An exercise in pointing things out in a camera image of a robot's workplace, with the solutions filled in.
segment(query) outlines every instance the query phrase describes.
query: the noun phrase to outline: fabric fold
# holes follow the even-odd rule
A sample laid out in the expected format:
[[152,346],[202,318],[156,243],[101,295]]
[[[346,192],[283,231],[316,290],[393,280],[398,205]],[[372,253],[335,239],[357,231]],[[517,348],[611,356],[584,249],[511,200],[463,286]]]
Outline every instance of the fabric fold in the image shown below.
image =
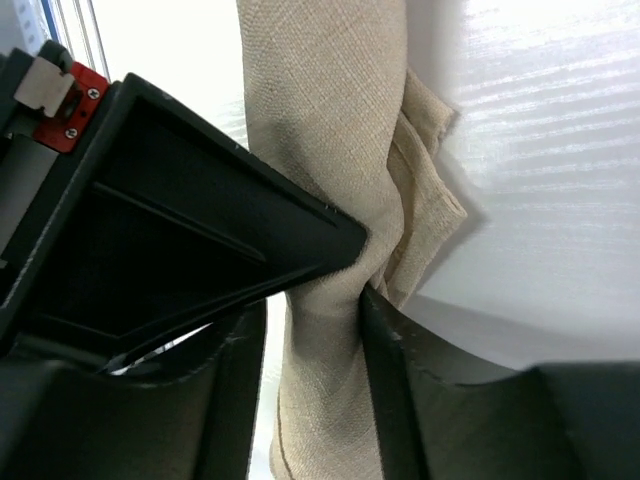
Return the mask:
[[401,306],[465,217],[431,161],[453,112],[407,69],[403,0],[238,12],[250,149],[369,233],[352,267],[287,293],[272,470],[381,479],[358,298],[371,282]]

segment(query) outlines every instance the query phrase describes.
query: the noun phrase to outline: beige linen fabric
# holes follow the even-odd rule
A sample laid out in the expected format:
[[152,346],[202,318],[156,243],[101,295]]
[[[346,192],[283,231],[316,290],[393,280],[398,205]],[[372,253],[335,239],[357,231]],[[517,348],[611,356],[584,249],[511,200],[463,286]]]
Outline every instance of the beige linen fabric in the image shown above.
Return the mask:
[[372,282],[401,306],[465,217],[431,162],[452,111],[407,70],[404,0],[238,11],[250,149],[369,232],[351,268],[288,292],[272,471],[380,479],[358,297]]

